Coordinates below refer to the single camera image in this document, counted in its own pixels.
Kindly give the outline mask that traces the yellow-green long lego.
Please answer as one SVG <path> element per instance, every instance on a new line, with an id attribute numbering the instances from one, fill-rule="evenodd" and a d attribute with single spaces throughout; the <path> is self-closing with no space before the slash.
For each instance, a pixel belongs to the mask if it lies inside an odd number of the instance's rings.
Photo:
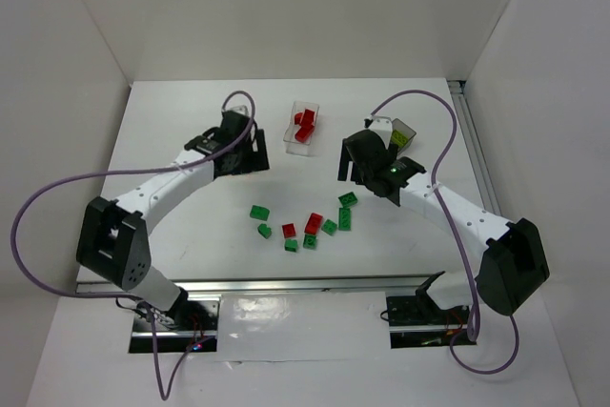
<path id="1" fill-rule="evenodd" d="M 393 130 L 390 138 L 390 142 L 397 145 L 399 148 L 405 148 L 410 141 L 410 137 L 401 131 Z"/>

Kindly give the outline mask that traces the dark smoked plastic container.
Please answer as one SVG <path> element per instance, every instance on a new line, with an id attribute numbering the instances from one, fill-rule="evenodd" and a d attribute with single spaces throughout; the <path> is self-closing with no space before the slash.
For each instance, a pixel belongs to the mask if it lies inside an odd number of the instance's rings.
<path id="1" fill-rule="evenodd" d="M 392 120 L 390 143 L 396 146 L 400 153 L 411 146 L 416 135 L 417 132 L 399 118 Z"/>

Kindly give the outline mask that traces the clear plastic container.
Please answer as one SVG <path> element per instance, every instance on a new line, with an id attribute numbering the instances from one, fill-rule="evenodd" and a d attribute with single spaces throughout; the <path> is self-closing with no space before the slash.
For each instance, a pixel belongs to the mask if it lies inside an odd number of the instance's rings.
<path id="1" fill-rule="evenodd" d="M 313 152 L 313 138 L 319 114 L 319 105 L 295 101 L 284 133 L 283 142 L 287 154 L 310 156 Z"/>

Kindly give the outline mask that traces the red long lego brick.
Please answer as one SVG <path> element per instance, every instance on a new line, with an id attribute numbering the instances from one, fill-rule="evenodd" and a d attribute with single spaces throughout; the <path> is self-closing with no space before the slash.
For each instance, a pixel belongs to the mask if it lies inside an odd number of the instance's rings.
<path id="1" fill-rule="evenodd" d="M 315 126 L 300 126 L 299 130 L 295 133 L 295 140 L 301 144 L 307 144 L 314 131 Z"/>

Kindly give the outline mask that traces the green notched lego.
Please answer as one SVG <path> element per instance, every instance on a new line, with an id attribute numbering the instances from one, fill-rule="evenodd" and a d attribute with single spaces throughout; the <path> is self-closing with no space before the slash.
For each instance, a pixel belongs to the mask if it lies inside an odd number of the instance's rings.
<path id="1" fill-rule="evenodd" d="M 265 239 L 269 239 L 273 234 L 272 228 L 266 223 L 259 224 L 257 226 L 257 231 Z"/>

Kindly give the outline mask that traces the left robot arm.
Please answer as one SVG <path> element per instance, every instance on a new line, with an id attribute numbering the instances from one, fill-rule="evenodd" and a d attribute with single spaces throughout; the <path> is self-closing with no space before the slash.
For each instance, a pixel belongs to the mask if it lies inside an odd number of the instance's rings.
<path id="1" fill-rule="evenodd" d="M 168 172 L 113 200 L 93 199 L 84 214 L 76 260 L 175 325 L 210 329 L 214 321 L 205 307 L 153 266 L 150 234 L 182 201 L 217 178 L 268 167 L 264 132 L 247 108 L 225 111 L 219 126 L 185 145 Z"/>

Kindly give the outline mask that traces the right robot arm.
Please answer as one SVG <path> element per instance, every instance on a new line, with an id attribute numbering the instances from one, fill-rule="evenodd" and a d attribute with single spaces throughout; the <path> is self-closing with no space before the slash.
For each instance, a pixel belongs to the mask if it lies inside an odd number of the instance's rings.
<path id="1" fill-rule="evenodd" d="M 347 164 L 353 172 L 347 175 Z M 450 234 L 453 218 L 465 252 L 475 260 L 478 297 L 494 312 L 512 315 L 550 276 L 538 227 L 483 210 L 444 185 L 423 166 L 385 145 L 371 130 L 342 140 L 338 180 L 352 180 L 374 195 L 419 214 Z"/>

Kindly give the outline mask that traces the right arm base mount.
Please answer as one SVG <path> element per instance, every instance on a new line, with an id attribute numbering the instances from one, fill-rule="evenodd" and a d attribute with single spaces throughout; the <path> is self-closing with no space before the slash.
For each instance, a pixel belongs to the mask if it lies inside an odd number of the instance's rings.
<path id="1" fill-rule="evenodd" d="M 466 336 L 470 308 L 439 309 L 431 300 L 415 295 L 387 296 L 379 318 L 389 326 L 392 349 L 473 345 Z"/>

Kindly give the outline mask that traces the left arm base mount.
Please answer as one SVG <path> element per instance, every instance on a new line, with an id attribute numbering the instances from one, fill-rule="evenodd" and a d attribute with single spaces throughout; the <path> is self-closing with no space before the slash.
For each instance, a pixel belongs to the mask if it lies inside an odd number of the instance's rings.
<path id="1" fill-rule="evenodd" d="M 217 351 L 218 319 L 220 300 L 218 296 L 196 295 L 190 299 L 184 315 L 176 319 L 152 308 L 157 336 L 157 351 L 160 354 L 179 354 L 190 348 L 193 353 L 215 353 Z M 153 352 L 152 319 L 142 302 L 115 300 L 115 305 L 132 315 L 130 354 Z"/>

